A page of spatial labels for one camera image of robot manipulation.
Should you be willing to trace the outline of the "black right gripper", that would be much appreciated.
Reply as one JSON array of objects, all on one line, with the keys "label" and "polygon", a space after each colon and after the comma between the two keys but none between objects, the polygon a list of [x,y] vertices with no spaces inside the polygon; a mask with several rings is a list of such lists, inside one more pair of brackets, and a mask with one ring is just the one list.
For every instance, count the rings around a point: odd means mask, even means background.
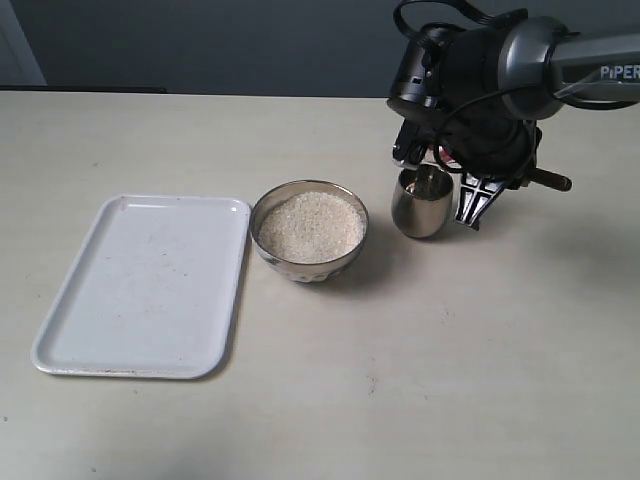
[{"label": "black right gripper", "polygon": [[411,168],[420,163],[440,126],[445,129],[439,145],[466,171],[460,177],[454,220],[478,231],[481,217],[505,190],[505,182],[495,180],[510,180],[509,190],[526,183],[525,173],[536,166],[542,131],[532,121],[457,117],[446,122],[442,112],[413,113],[396,137],[396,164]]}]

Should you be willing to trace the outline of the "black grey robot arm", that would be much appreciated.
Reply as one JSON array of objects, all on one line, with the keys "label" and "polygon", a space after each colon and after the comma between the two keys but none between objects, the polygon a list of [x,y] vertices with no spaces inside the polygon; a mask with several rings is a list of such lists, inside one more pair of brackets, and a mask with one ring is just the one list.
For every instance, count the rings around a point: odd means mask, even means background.
[{"label": "black grey robot arm", "polygon": [[426,153],[461,180],[457,222],[477,228],[505,191],[529,183],[566,192],[539,168],[539,122],[564,106],[611,111],[639,101],[639,32],[582,34],[549,18],[465,30],[430,23],[410,41],[387,100],[403,124],[394,161]]}]

